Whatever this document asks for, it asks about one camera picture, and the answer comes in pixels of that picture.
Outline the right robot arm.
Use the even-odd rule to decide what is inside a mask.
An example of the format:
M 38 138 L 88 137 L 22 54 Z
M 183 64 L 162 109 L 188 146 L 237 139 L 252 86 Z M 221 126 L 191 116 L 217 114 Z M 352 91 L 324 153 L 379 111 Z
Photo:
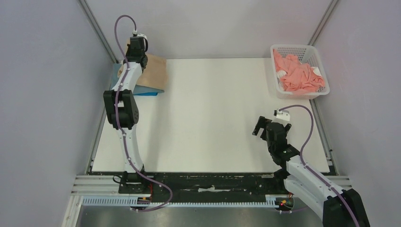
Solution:
M 307 205 L 325 227 L 368 227 L 363 201 L 354 189 L 344 189 L 333 180 L 314 170 L 301 153 L 288 143 L 291 125 L 279 119 L 259 116 L 253 135 L 261 134 L 275 164 L 273 187 L 279 193 L 290 192 Z

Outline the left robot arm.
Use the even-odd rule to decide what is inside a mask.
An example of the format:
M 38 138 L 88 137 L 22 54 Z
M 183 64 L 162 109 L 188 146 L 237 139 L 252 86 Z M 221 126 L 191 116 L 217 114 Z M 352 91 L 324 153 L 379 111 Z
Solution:
M 121 75 L 115 86 L 103 94 L 108 122 L 117 130 L 125 158 L 119 182 L 121 194 L 145 193 L 148 188 L 148 180 L 143 177 L 144 164 L 137 140 L 139 109 L 133 95 L 148 62 L 147 49 L 148 42 L 143 35 L 130 38 Z

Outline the beige t shirt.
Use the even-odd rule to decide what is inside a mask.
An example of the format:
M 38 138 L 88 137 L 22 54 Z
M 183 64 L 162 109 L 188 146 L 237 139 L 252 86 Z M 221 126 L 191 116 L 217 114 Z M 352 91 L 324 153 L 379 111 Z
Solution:
M 168 81 L 167 60 L 152 54 L 146 55 L 148 57 L 147 66 L 136 85 L 165 90 Z

